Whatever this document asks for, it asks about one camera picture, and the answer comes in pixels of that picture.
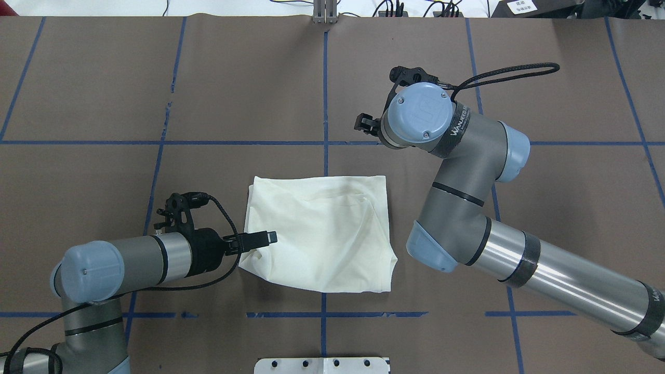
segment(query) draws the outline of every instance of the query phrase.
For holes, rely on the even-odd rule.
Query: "folded fabric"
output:
[[[273,283],[319,292],[390,291],[385,176],[254,178],[245,231],[277,243],[243,254],[240,267]]]

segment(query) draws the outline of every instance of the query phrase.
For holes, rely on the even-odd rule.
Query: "black cable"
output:
[[[461,2],[462,2],[462,0],[459,0],[457,3],[455,3],[455,9],[457,9],[457,10],[455,11],[454,17],[459,17],[460,16],[460,3]]]
[[[513,75],[510,77],[505,77],[505,78],[498,78],[498,79],[490,79],[489,81],[483,81],[483,82],[475,82],[480,79],[484,79],[487,77],[493,77],[495,75],[500,75],[500,74],[505,74],[505,73],[510,73],[512,71],[521,71],[521,70],[531,70],[531,69],[542,69],[549,67],[549,70],[544,70],[544,71],[535,71],[533,73],[524,73],[524,74],[519,74],[519,75]],[[478,87],[478,86],[483,86],[483,85],[489,85],[491,83],[499,83],[499,82],[505,82],[505,81],[512,81],[514,79],[520,79],[520,78],[527,78],[527,77],[537,77],[539,75],[547,75],[551,73],[556,73],[559,71],[560,66],[557,63],[536,63],[536,64],[528,64],[528,65],[517,65],[514,67],[505,67],[503,69],[498,69],[498,70],[492,70],[488,71],[486,73],[478,74],[474,77],[471,77],[467,79],[466,81],[462,82],[458,86],[452,86],[451,89],[453,90],[453,93],[450,95],[450,100],[455,100],[455,96],[457,96],[457,93],[460,92],[461,90],[466,90],[466,89],[472,89],[473,87]]]
[[[441,4],[441,13],[443,14],[444,9],[446,7],[446,3],[444,3],[443,1],[432,1],[432,4],[430,4],[430,6],[427,7],[427,9],[425,10],[425,14],[423,14],[422,17],[423,18],[427,17],[427,12],[430,11],[430,9],[436,4]]]
[[[381,1],[377,6],[376,9],[374,10],[374,13],[372,13],[372,17],[376,16],[378,13],[378,9],[381,8],[381,5],[386,4],[386,15],[388,14],[388,3],[392,4],[392,0],[383,0]]]
[[[62,318],[62,317],[64,317],[64,316],[66,316],[66,315],[69,315],[69,314],[72,314],[72,313],[74,313],[74,312],[76,312],[76,311],[79,311],[79,310],[85,309],[85,308],[87,308],[87,307],[89,307],[89,306],[90,306],[90,304],[81,304],[81,305],[79,305],[79,306],[73,307],[72,309],[68,309],[68,310],[66,310],[66,311],[64,311],[64,312],[62,312],[62,313],[60,313],[60,314],[58,314],[58,315],[56,315],[56,316],[53,316],[53,317],[47,319],[46,321],[44,321],[44,322],[38,324],[37,326],[34,326],[34,327],[31,328],[30,330],[28,330],[28,332],[26,332],[25,334],[23,334],[23,336],[22,336],[22,337],[16,342],[16,344],[14,344],[14,346],[9,350],[9,352],[6,352],[6,354],[7,354],[7,358],[6,358],[6,360],[5,360],[5,366],[4,366],[3,372],[9,374],[9,366],[10,366],[10,364],[11,364],[11,360],[12,360],[12,358],[14,358],[14,355],[16,354],[16,351],[19,350],[19,347],[20,347],[21,344],[23,344],[23,342],[28,338],[28,336],[32,335],[35,331],[37,331],[37,330],[39,330],[40,328],[42,328],[42,327],[48,325],[48,324],[51,323],[51,322],[55,322],[55,321],[57,321],[58,319],[60,319],[60,318]],[[62,368],[62,363],[63,363],[63,362],[62,362],[62,360],[60,360],[60,357],[58,357],[58,358],[56,359],[56,361],[58,361],[58,362],[60,363],[60,368]]]
[[[453,17],[455,13],[455,3],[450,1],[448,5],[446,5],[446,8],[439,14],[439,17]]]
[[[201,289],[201,288],[205,288],[205,287],[208,287],[210,285],[213,285],[213,284],[216,284],[216,283],[219,283],[219,282],[225,280],[238,267],[238,264],[240,263],[240,255],[244,252],[243,242],[242,242],[242,240],[240,240],[240,237],[238,236],[238,230],[235,228],[235,224],[233,223],[233,220],[226,213],[226,211],[221,206],[219,201],[217,201],[217,199],[215,199],[213,196],[207,195],[207,197],[210,199],[210,201],[215,203],[215,205],[217,206],[219,211],[224,215],[224,218],[226,218],[226,221],[229,222],[229,225],[231,226],[231,230],[233,230],[233,235],[235,236],[235,239],[238,241],[238,245],[239,245],[238,255],[235,257],[235,261],[234,261],[233,265],[231,266],[231,269],[229,269],[229,271],[226,272],[226,274],[224,274],[223,276],[217,278],[216,280],[212,280],[212,281],[209,281],[209,282],[203,283],[203,284],[186,285],[186,286],[183,286],[183,287],[148,287],[148,288],[141,289],[140,291],[189,291],[191,289]]]

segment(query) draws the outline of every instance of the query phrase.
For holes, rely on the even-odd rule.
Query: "blue tape line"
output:
[[[322,309],[326,309],[327,300],[325,293],[321,294]],[[247,318],[420,318],[427,315],[428,311],[269,311],[253,313],[248,312]]]
[[[506,287],[508,292],[508,306],[510,307],[510,322],[513,326],[513,340],[515,341],[515,352],[517,353],[517,368],[519,374],[524,374],[524,361],[522,360],[522,346],[519,342],[519,331],[517,330],[517,317],[515,316],[515,302],[513,302],[513,289]]]
[[[323,33],[323,176],[328,176],[328,31]],[[328,295],[321,294],[321,357],[327,356]]]
[[[45,22],[46,22],[46,17],[42,17],[42,21],[39,23],[39,28],[37,29],[37,34],[35,35],[35,40],[33,41],[33,46],[30,48],[28,59],[25,61],[25,65],[23,66],[23,71],[21,72],[21,78],[19,78],[19,84],[16,85],[14,96],[11,98],[11,102],[9,103],[9,109],[7,109],[5,122],[2,125],[2,130],[0,130],[0,140],[2,140],[5,137],[5,132],[7,131],[7,126],[9,126],[9,120],[11,119],[11,113],[14,111],[14,105],[16,104],[16,99],[19,97],[19,92],[21,92],[21,87],[23,86],[23,80],[25,79],[25,75],[28,73],[30,62],[33,60],[33,55],[35,54],[35,49],[37,48],[37,42],[39,41],[39,37],[41,36],[42,30],[44,29]]]
[[[486,317],[564,317],[577,315],[569,310],[486,311]]]
[[[494,202],[494,218],[501,221],[501,211],[499,210],[499,198],[497,197],[496,185],[492,185],[492,201]]]
[[[51,318],[58,314],[53,311],[0,311],[2,318]]]
[[[167,145],[230,145],[230,146],[320,146],[321,141],[272,140],[167,140]]]
[[[340,141],[335,141],[335,142],[328,142],[328,145],[331,146],[381,146],[380,142],[340,142]]]
[[[268,311],[247,313],[247,318],[321,318],[318,311]]]
[[[475,66],[475,55],[473,53],[473,38],[471,37],[471,23],[469,22],[468,18],[465,18],[464,21],[466,22],[466,38],[469,41],[469,54],[471,55],[471,71],[473,71],[473,75],[476,76],[478,75],[478,70],[476,69]],[[475,99],[478,103],[478,113],[483,114],[483,101],[480,98],[480,87],[475,88]]]
[[[326,31],[323,33],[323,176],[328,176],[328,145],[328,31]]]
[[[132,292],[132,299],[129,302],[129,313],[127,313],[125,324],[125,344],[129,344],[129,335],[132,331],[132,321],[134,320],[134,308],[136,307],[136,291]]]
[[[471,67],[473,69],[473,75],[477,75],[477,69],[475,65],[475,55],[473,54],[473,40],[471,36],[471,24],[469,19],[465,19],[466,22],[466,35],[469,39],[469,53],[471,55]],[[479,87],[475,88],[476,100],[478,101],[478,113],[483,114],[483,103],[480,97]],[[499,199],[497,198],[496,186],[492,185],[492,200],[494,202],[494,214],[498,222],[501,221],[501,211],[499,210]],[[515,313],[515,304],[513,303],[513,292],[510,287],[506,287],[508,290],[508,304],[510,306],[511,313]],[[517,367],[519,368],[519,374],[524,374],[524,363],[522,360],[522,348],[519,343],[519,332],[517,330],[517,318],[511,315],[511,323],[513,326],[513,340],[515,341],[515,352],[517,354]]]
[[[321,357],[326,357],[328,355],[328,349],[327,349],[327,327],[328,327],[328,319],[326,317],[328,310],[328,294],[327,293],[322,293],[321,294]]]
[[[182,312],[182,313],[180,314],[180,317],[182,317],[182,318],[198,318],[199,315],[198,315],[198,314],[189,313],[189,312],[184,311],[184,312]]]
[[[3,140],[1,144],[18,145],[158,145],[159,140]]]
[[[159,140],[2,140],[6,145],[160,145]],[[237,145],[237,146],[320,146],[321,141],[298,140],[165,140],[165,145]],[[642,146],[642,142],[565,142],[532,141],[532,146]],[[328,141],[329,146],[381,146],[379,142]],[[665,146],[665,142],[646,142],[648,146]]]
[[[157,151],[157,162],[155,162],[155,171],[152,175],[152,186],[150,187],[150,197],[148,199],[148,211],[146,212],[146,221],[143,226],[143,234],[148,235],[148,228],[150,227],[150,218],[152,217],[152,207],[155,202],[155,189],[157,187],[157,177],[160,173],[162,165],[162,154],[164,153],[164,139],[166,139],[166,131],[168,130],[168,121],[171,117],[171,103],[166,103],[166,113],[164,115],[164,127],[162,129],[162,137],[160,139],[160,148]]]
[[[231,145],[231,146],[322,146],[325,142],[300,140],[2,140],[14,145]],[[329,146],[380,146],[379,142],[328,141]]]
[[[176,63],[173,65],[173,80],[171,81],[171,93],[176,91],[176,78],[178,77],[178,66],[180,65],[180,52],[182,52],[182,40],[185,37],[185,25],[187,17],[182,17],[182,26],[180,26],[180,40],[178,41],[178,52],[176,52]]]
[[[660,183],[660,179],[658,177],[654,161],[651,158],[651,152],[649,152],[649,147],[646,143],[646,138],[644,137],[644,131],[642,130],[640,119],[637,116],[637,110],[635,110],[635,105],[632,101],[630,90],[628,89],[628,84],[626,84],[626,78],[624,77],[623,69],[621,68],[621,62],[619,61],[619,57],[616,53],[616,47],[614,45],[614,37],[612,36],[612,29],[610,27],[610,20],[608,17],[605,17],[605,28],[607,29],[607,37],[610,40],[610,47],[612,47],[612,55],[614,55],[614,62],[616,63],[616,69],[619,72],[619,77],[621,78],[621,84],[624,87],[624,91],[626,91],[626,98],[628,99],[628,104],[630,105],[630,111],[632,112],[632,117],[635,120],[635,126],[637,126],[637,131],[640,134],[642,146],[644,147],[644,153],[646,153],[646,159],[649,161],[649,168],[651,169],[651,174],[653,175],[654,181],[656,182],[656,188],[658,189],[658,195],[660,196],[660,203],[663,205],[663,208],[665,208],[665,194],[663,193],[663,188]]]
[[[328,318],[379,318],[379,317],[397,317],[397,318],[420,318],[429,313],[428,311],[336,311],[328,312]]]
[[[531,142],[532,146],[641,146],[642,142]]]
[[[57,311],[0,311],[0,318],[51,318],[60,314]],[[123,317],[130,316],[129,313],[123,313]],[[175,313],[168,312],[147,312],[132,313],[132,318],[175,318]]]
[[[129,313],[123,313],[123,317],[129,317]],[[175,313],[144,312],[132,313],[132,318],[175,318]]]

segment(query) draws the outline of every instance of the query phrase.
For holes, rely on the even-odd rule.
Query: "silver arm tube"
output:
[[[377,135],[391,148],[417,146],[444,159],[407,241],[411,256],[444,272],[457,263],[480,268],[562,303],[665,361],[659,290],[482,214],[494,182],[509,182],[525,165],[530,145],[524,134],[450,103],[441,88],[416,83],[392,99]]]
[[[530,247],[527,237],[533,243]],[[517,275],[530,256],[526,252],[537,252],[538,244],[533,272]],[[649,285],[496,221],[491,222],[487,243],[474,266],[499,280],[550,297],[665,360],[665,304],[660,291]]]

